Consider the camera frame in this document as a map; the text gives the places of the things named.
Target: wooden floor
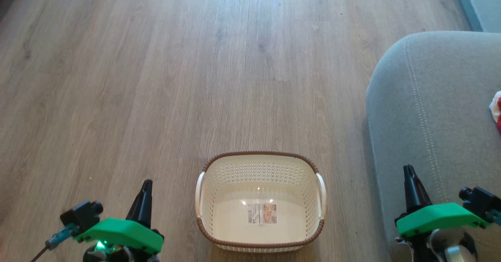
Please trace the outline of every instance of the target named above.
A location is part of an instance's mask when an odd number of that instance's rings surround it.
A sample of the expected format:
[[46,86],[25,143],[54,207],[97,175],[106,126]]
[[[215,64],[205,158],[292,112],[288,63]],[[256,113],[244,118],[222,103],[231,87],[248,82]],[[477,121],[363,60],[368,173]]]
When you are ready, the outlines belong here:
[[[387,261],[365,89],[403,36],[469,30],[458,0],[0,0],[0,257],[29,261],[59,215],[125,217],[146,178],[165,261]],[[311,158],[320,237],[280,255],[199,232],[195,182],[235,150]],[[66,241],[40,261],[81,261]]]

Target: white plastic basket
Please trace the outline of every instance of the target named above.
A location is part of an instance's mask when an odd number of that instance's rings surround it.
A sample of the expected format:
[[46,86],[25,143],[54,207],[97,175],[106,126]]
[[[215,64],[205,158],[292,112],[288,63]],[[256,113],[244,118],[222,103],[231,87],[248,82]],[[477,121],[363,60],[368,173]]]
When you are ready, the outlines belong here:
[[283,152],[233,152],[198,177],[200,231],[220,248],[275,253],[315,240],[326,213],[324,180],[312,162]]

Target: product label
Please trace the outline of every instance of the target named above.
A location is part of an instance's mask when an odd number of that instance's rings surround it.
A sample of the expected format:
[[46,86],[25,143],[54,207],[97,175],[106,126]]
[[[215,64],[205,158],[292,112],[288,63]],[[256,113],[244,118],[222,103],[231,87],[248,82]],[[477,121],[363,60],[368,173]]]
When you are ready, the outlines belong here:
[[277,205],[272,203],[249,203],[247,205],[248,224],[276,224]]

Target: basket handle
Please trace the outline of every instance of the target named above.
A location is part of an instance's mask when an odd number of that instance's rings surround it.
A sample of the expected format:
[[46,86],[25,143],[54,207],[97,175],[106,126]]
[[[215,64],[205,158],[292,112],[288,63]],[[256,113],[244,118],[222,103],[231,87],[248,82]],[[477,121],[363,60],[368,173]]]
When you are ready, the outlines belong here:
[[195,188],[195,213],[197,218],[200,218],[202,216],[200,214],[200,194],[202,193],[202,181],[204,179],[204,175],[205,172],[200,173]]
[[320,219],[325,218],[325,213],[327,212],[327,192],[325,191],[325,183],[324,183],[324,178],[318,173],[316,173],[318,182],[320,185],[320,197],[321,197],[321,215]]

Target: brown basket rim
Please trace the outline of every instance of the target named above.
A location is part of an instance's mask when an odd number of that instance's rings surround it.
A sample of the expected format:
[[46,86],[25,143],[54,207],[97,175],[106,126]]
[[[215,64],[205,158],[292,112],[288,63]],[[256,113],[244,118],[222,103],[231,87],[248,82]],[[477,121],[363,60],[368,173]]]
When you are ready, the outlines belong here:
[[[303,161],[305,161],[313,170],[313,172],[319,173],[317,166],[313,164],[313,162],[299,154],[295,153],[288,153],[288,152],[280,152],[280,151],[236,151],[236,152],[227,152],[227,153],[221,153],[219,155],[216,155],[215,157],[211,158],[207,164],[204,166],[202,169],[202,172],[207,172],[207,169],[213,162],[216,160],[222,158],[222,157],[227,157],[227,156],[236,156],[236,155],[251,155],[251,154],[263,154],[263,155],[280,155],[280,156],[291,156],[295,158],[299,158]],[[220,244],[222,246],[233,246],[236,248],[293,248],[295,246],[304,246],[306,244],[309,244],[310,242],[314,241],[319,235],[320,232],[322,232],[322,229],[324,228],[324,219],[320,219],[318,223],[317,230],[311,237],[308,237],[305,240],[301,241],[293,241],[293,242],[286,242],[283,244],[248,244],[245,242],[232,242],[232,241],[226,241],[226,240],[220,240],[216,239],[215,237],[211,236],[209,232],[204,227],[204,223],[202,222],[202,218],[197,218],[196,222],[198,224],[198,228],[200,229],[200,232],[206,237],[209,241],[215,243],[215,244]]]

